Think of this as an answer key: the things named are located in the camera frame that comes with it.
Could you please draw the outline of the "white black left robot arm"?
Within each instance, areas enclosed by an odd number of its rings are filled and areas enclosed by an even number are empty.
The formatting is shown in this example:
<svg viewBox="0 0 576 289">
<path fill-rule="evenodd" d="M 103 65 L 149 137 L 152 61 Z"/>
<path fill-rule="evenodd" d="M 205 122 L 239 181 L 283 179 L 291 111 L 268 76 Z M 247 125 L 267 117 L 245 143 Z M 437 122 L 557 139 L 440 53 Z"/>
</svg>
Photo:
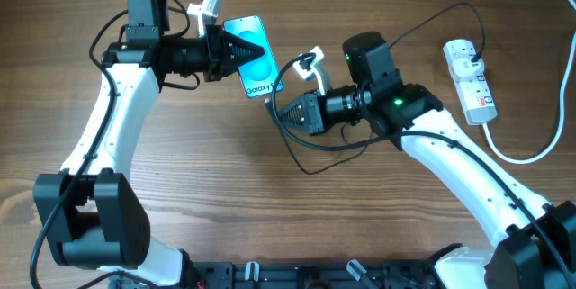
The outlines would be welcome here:
<svg viewBox="0 0 576 289">
<path fill-rule="evenodd" d="M 102 84 L 85 130 L 55 174 L 41 174 L 33 200 L 59 266 L 98 270 L 151 288 L 199 288 L 204 278 L 188 254 L 154 239 L 131 188 L 133 155 L 166 77 L 223 79 L 264 55 L 224 30 L 221 0 L 127 0 L 118 39 L 93 62 Z"/>
</svg>

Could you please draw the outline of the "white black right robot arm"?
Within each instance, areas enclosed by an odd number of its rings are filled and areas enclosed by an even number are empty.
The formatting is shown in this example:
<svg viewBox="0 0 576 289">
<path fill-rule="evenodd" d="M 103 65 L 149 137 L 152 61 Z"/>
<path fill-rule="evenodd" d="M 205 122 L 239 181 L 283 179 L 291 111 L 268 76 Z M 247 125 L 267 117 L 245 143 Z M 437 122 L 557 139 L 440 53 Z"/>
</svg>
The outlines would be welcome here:
<svg viewBox="0 0 576 289">
<path fill-rule="evenodd" d="M 550 204 L 519 183 L 457 125 L 424 86 L 406 84 L 389 44 L 363 32 L 343 45 L 353 82 L 334 88 L 320 49 L 291 65 L 319 87 L 279 108 L 266 105 L 285 140 L 333 125 L 367 121 L 374 140 L 388 140 L 428 168 L 468 209 L 490 241 L 487 249 L 455 244 L 437 252 L 426 275 L 439 288 L 572 288 L 575 285 L 575 206 Z"/>
</svg>

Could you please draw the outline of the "white power strip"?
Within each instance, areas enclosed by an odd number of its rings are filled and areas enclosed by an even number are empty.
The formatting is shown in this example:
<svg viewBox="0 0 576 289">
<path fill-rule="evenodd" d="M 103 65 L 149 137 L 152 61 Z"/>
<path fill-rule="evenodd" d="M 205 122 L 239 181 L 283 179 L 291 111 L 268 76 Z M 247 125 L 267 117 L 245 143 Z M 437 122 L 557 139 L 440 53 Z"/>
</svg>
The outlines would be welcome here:
<svg viewBox="0 0 576 289">
<path fill-rule="evenodd" d="M 477 51 L 473 44 L 464 39 L 449 41 L 443 47 L 445 59 L 450 72 L 450 64 L 454 59 L 473 58 Z M 454 87 L 458 95 L 465 120 L 469 125 L 483 125 L 497 117 L 497 109 L 493 96 L 487 84 L 486 76 L 476 76 L 472 81 L 455 82 Z"/>
</svg>

